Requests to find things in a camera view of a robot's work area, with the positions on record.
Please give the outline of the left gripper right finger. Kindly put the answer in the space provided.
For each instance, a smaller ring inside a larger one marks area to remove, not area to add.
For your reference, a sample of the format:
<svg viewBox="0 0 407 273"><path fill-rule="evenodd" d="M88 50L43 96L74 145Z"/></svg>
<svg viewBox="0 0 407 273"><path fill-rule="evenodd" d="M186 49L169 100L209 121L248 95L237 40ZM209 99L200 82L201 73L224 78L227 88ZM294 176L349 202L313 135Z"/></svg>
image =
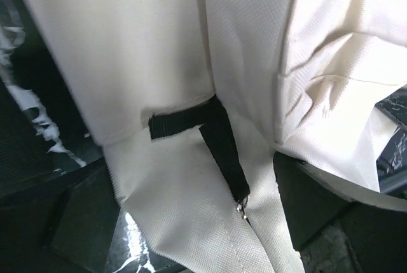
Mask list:
<svg viewBox="0 0 407 273"><path fill-rule="evenodd" d="M406 201L276 152L273 165L305 272L406 272Z"/></svg>

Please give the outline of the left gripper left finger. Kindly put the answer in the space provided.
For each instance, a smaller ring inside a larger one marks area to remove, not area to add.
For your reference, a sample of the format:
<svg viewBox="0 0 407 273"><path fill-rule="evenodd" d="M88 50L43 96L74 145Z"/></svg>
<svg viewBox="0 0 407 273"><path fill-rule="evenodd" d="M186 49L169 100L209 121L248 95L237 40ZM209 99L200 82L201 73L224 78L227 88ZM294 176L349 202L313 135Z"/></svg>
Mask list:
<svg viewBox="0 0 407 273"><path fill-rule="evenodd" d="M104 159L1 199L1 272L103 272L119 207Z"/></svg>

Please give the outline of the beige canvas backpack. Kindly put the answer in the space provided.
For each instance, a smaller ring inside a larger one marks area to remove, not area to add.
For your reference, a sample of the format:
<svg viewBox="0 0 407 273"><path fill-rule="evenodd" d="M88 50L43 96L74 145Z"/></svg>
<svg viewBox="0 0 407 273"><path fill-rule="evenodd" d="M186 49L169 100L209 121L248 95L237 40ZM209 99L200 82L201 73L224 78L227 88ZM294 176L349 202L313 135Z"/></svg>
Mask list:
<svg viewBox="0 0 407 273"><path fill-rule="evenodd" d="M24 0L151 249L303 272L273 156L378 191L406 0Z"/></svg>

